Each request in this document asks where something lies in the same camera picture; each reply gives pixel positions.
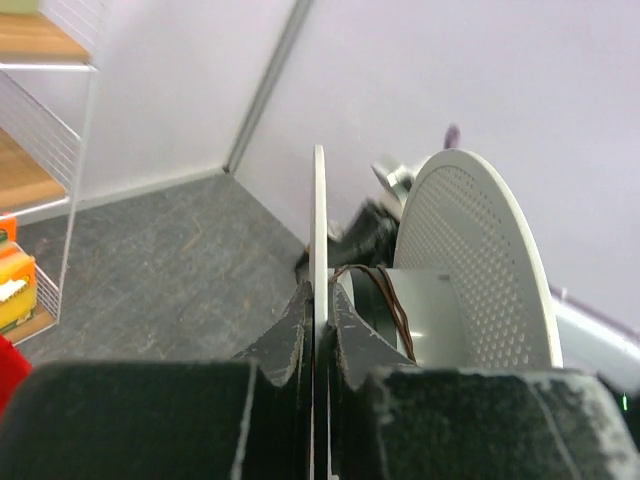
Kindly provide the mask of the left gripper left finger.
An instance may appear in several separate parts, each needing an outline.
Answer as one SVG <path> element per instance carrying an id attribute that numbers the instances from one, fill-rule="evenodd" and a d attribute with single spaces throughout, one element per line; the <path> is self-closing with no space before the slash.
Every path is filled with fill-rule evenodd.
<path id="1" fill-rule="evenodd" d="M 229 360 L 37 367 L 1 419 L 5 479 L 305 479 L 313 293 Z"/>

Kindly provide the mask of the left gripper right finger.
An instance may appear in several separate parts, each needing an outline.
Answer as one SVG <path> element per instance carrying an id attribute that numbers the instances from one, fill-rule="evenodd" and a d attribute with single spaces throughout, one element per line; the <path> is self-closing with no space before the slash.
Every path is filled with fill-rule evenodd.
<path id="1" fill-rule="evenodd" d="M 343 479 L 635 479 L 609 391 L 574 370 L 422 369 L 329 290 L 331 462 Z"/>

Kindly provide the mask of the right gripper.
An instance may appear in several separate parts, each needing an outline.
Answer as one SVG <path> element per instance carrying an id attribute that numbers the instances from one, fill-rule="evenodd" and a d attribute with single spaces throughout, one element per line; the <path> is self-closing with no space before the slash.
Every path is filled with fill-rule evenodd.
<path id="1" fill-rule="evenodd" d="M 358 210 L 346 232 L 328 239 L 328 267 L 361 264 L 391 267 L 399 222 L 375 202 L 368 200 Z"/>

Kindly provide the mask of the white perforated spool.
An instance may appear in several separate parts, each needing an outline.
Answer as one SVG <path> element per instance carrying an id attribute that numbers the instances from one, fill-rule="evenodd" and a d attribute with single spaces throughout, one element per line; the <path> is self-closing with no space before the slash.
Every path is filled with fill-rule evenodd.
<path id="1" fill-rule="evenodd" d="M 322 146 L 314 149 L 312 171 L 311 478 L 341 478 L 331 462 L 332 286 L 342 287 L 361 319 L 419 368 L 562 366 L 536 243 L 513 193 L 486 160 L 447 149 L 426 162 L 405 203 L 391 267 L 328 267 Z"/>

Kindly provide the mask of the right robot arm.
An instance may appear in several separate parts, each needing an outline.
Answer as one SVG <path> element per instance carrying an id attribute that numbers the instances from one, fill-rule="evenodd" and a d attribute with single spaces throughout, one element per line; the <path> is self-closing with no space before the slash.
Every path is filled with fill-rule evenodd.
<path id="1" fill-rule="evenodd" d="M 367 200 L 340 236 L 328 238 L 328 263 L 389 266 L 396 246 L 401 203 Z M 590 368 L 611 392 L 635 439 L 639 438 L 639 341 L 599 321 L 580 307 L 562 303 L 557 313 L 560 340 L 569 347 L 572 367 Z"/>

